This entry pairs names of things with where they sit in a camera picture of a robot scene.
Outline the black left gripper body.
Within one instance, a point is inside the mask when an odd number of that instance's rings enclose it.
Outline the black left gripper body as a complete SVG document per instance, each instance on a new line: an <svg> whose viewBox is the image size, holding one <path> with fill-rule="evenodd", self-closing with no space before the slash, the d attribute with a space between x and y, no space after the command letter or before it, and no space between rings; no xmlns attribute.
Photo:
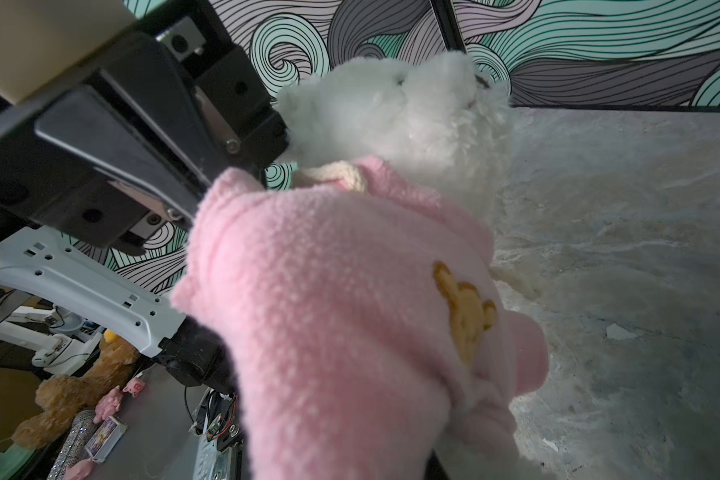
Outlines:
<svg viewBox="0 0 720 480"><path fill-rule="evenodd" d="M0 242L47 226L139 255L226 169L263 180L286 146L212 5L165 2L26 99L0 94Z"/></svg>

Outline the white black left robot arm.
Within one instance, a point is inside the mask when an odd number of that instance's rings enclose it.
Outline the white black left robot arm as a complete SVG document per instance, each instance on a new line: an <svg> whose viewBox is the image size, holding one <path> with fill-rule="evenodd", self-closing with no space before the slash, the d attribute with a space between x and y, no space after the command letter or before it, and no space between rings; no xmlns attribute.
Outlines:
<svg viewBox="0 0 720 480"><path fill-rule="evenodd" d="M262 180L285 126L207 1L0 1L0 286L107 328L186 386L234 391L221 342L64 242L141 255L230 167Z"/></svg>

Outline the white plush teddy bear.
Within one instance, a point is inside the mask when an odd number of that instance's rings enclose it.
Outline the white plush teddy bear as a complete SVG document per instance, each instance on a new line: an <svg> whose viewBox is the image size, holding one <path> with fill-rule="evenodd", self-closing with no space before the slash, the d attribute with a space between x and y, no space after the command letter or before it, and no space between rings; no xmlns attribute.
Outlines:
<svg viewBox="0 0 720 480"><path fill-rule="evenodd" d="M548 372L537 323L506 310L491 268L508 88L471 59L356 59L283 89L300 182L323 191L308 238L337 265L313 281L330 390L350 421L330 474L418 479L432 454L462 479L542 479L510 403Z"/></svg>

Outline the pink knitted bear sweater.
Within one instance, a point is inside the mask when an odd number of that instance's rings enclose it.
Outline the pink knitted bear sweater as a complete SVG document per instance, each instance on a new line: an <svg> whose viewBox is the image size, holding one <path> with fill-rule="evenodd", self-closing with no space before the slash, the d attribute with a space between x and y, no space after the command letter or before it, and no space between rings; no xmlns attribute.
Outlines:
<svg viewBox="0 0 720 480"><path fill-rule="evenodd" d="M543 479L512 401L548 374L479 220L366 157L310 186L236 168L202 200L179 311L229 349L256 479Z"/></svg>

